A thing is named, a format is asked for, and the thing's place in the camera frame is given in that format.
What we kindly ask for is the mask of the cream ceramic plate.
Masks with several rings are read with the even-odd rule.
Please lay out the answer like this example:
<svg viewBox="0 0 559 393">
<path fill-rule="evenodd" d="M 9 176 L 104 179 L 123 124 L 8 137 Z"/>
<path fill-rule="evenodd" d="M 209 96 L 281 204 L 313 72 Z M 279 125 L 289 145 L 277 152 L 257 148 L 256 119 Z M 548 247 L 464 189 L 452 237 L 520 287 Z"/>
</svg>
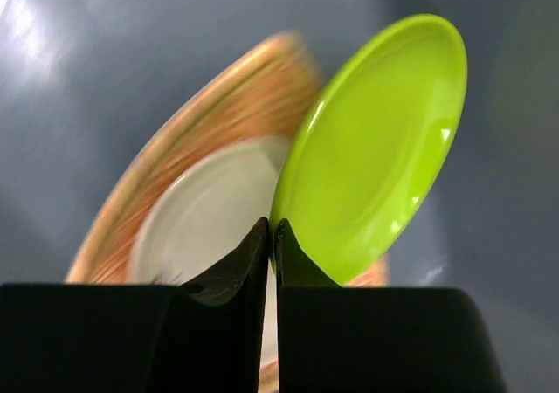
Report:
<svg viewBox="0 0 559 393">
<path fill-rule="evenodd" d="M 291 142 L 271 136 L 234 143 L 180 175 L 155 202 L 130 254 L 128 281 L 196 285 L 202 304 L 248 295 L 264 309 L 262 363 L 277 358 L 274 278 L 267 219 Z"/>
</svg>

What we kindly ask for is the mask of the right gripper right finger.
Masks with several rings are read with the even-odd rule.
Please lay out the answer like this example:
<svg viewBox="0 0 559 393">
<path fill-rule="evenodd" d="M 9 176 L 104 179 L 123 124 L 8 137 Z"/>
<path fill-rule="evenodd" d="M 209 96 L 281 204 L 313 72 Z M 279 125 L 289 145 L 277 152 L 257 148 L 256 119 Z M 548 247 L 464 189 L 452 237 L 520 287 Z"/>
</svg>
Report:
<svg viewBox="0 0 559 393">
<path fill-rule="evenodd" d="M 273 238 L 283 392 L 503 392 L 480 311 L 456 288 L 334 283 L 287 220 Z"/>
</svg>

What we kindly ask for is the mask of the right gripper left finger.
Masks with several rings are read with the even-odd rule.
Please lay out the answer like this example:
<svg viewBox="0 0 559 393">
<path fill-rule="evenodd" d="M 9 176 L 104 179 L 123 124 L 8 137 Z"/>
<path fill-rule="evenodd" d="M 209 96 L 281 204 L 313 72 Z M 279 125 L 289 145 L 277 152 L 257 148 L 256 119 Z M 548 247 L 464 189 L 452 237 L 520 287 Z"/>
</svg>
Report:
<svg viewBox="0 0 559 393">
<path fill-rule="evenodd" d="M 4 392 L 254 392 L 268 222 L 181 285 L 4 284 Z"/>
</svg>

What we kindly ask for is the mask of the woven bamboo fan-shaped basket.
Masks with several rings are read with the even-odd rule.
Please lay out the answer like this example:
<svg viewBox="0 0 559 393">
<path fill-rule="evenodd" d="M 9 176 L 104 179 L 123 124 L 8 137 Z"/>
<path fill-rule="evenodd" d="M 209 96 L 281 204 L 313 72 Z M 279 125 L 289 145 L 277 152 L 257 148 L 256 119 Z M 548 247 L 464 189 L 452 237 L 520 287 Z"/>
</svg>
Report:
<svg viewBox="0 0 559 393">
<path fill-rule="evenodd" d="M 67 274 L 81 284 L 124 284 L 136 236 L 164 191 L 188 168 L 234 143 L 296 134 L 321 90 L 304 41 L 276 34 L 180 107 L 127 167 Z"/>
</svg>

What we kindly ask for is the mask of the green plastic plate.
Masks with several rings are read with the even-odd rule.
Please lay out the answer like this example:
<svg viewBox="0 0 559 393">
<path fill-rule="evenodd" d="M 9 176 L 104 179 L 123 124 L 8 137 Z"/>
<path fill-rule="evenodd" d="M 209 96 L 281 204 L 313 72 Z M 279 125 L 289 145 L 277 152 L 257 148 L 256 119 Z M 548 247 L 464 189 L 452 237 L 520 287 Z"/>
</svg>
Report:
<svg viewBox="0 0 559 393">
<path fill-rule="evenodd" d="M 279 175 L 270 225 L 345 286 L 386 253 L 426 199 L 462 115 L 464 40 L 417 14 L 362 46 L 308 111 Z"/>
</svg>

